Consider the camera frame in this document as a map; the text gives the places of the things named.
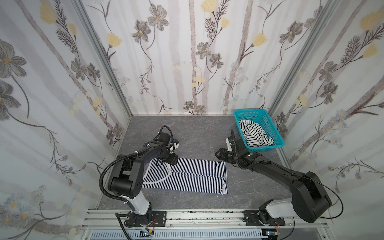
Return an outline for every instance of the striped garment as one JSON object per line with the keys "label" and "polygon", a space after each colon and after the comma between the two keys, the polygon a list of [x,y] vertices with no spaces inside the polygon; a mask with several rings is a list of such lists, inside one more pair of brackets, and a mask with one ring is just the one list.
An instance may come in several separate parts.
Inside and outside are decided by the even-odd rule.
{"label": "striped garment", "polygon": [[178,163],[170,166],[170,169],[171,174],[164,181],[145,184],[162,180],[168,175],[166,164],[154,158],[149,163],[142,187],[228,194],[227,170],[224,161],[179,158]]}
{"label": "striped garment", "polygon": [[273,139],[266,135],[264,129],[259,124],[246,119],[240,120],[239,124],[249,147],[274,145]]}

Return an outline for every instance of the teal plastic basket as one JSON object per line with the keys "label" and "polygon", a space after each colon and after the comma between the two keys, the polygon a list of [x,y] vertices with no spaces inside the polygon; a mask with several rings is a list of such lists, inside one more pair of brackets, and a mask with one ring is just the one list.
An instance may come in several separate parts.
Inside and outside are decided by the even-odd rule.
{"label": "teal plastic basket", "polygon": [[[271,117],[269,116],[268,112],[265,111],[264,109],[236,110],[233,112],[233,114],[235,115],[236,126],[237,126],[237,129],[239,130],[239,134],[243,139],[245,145],[247,146],[249,152],[267,151],[277,147],[283,147],[285,145],[284,140],[281,137],[276,126],[274,125]],[[260,126],[264,129],[267,136],[273,138],[275,145],[265,146],[265,147],[249,147],[247,145],[247,142],[245,141],[243,132],[241,131],[240,124],[239,124],[239,121],[243,119],[251,120],[255,123],[260,124]]]}

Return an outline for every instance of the folded striped shirt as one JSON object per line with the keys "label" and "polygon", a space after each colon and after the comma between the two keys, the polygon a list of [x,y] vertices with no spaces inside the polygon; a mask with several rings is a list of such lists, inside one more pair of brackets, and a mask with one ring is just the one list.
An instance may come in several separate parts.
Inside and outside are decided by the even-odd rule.
{"label": "folded striped shirt", "polygon": [[266,135],[264,129],[259,124],[246,119],[240,120],[239,124],[249,147],[274,145],[273,139]]}

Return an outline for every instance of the gray marble surface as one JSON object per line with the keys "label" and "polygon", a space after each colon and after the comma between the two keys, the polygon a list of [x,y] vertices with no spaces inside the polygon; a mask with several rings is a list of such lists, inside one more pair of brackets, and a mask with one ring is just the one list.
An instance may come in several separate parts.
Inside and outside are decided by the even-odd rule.
{"label": "gray marble surface", "polygon": [[[162,125],[171,128],[180,147],[179,157],[217,161],[214,153],[226,147],[225,139],[233,128],[234,117],[133,117],[123,140],[120,154],[129,154],[154,138]],[[276,150],[261,152],[268,159],[281,163]],[[288,190],[266,176],[227,164],[228,194],[217,195],[164,189],[143,188],[153,209],[246,209],[258,208],[268,199],[285,199]],[[121,201],[103,196],[99,209],[124,209]]]}

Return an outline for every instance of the wall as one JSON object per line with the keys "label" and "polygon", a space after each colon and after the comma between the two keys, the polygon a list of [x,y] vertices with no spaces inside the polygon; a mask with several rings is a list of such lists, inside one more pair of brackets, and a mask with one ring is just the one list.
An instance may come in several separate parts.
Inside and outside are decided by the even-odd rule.
{"label": "wall", "polygon": [[80,239],[128,118],[70,2],[1,1],[0,36],[1,238]]}
{"label": "wall", "polygon": [[341,1],[273,116],[294,168],[340,194],[344,213],[329,221],[338,240],[384,233],[383,7]]}
{"label": "wall", "polygon": [[92,1],[86,11],[134,114],[266,108],[326,1]]}

